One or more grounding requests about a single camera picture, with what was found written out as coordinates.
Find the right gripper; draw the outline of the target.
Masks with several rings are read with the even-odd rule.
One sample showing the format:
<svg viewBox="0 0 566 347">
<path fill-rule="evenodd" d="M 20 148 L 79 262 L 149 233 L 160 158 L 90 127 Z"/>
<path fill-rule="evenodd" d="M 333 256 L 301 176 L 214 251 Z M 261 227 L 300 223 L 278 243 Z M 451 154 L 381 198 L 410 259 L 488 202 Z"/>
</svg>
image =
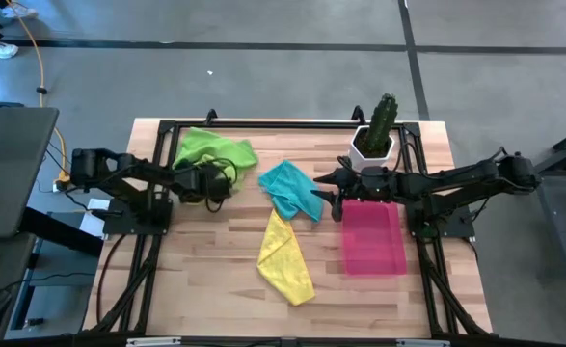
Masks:
<svg viewBox="0 0 566 347">
<path fill-rule="evenodd" d="M 385 167 L 366 167 L 359 173 L 352 173 L 344 183 L 344 169 L 336 168 L 331 173 L 316 177 L 317 183 L 341 187 L 340 195 L 332 191 L 311 190 L 311 193 L 331 205 L 331 217 L 341 221 L 343 200 L 365 200 L 392 202 L 398 193 L 398 173 Z"/>
</svg>

